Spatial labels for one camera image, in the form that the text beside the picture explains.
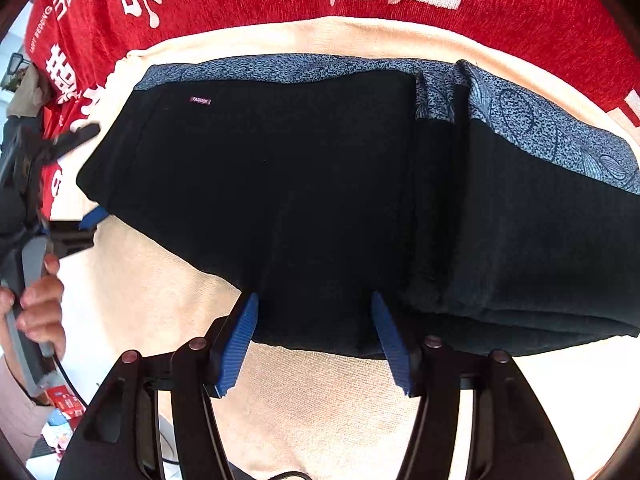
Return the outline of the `operator left hand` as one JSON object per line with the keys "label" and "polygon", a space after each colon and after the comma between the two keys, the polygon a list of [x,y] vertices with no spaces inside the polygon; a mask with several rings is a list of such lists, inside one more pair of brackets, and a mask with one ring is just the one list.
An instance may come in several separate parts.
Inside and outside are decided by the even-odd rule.
{"label": "operator left hand", "polygon": [[55,255],[44,258],[46,275],[25,290],[18,302],[23,312],[14,326],[37,344],[52,344],[59,359],[66,350],[66,335],[62,325],[64,286],[58,278],[60,262]]}

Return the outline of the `pink sleeved left forearm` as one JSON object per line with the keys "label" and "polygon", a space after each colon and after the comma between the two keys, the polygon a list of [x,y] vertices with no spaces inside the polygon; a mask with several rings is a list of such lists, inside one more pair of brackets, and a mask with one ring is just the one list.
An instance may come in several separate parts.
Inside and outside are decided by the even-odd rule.
{"label": "pink sleeved left forearm", "polygon": [[11,374],[1,358],[0,425],[17,457],[26,463],[53,408],[32,400]]}

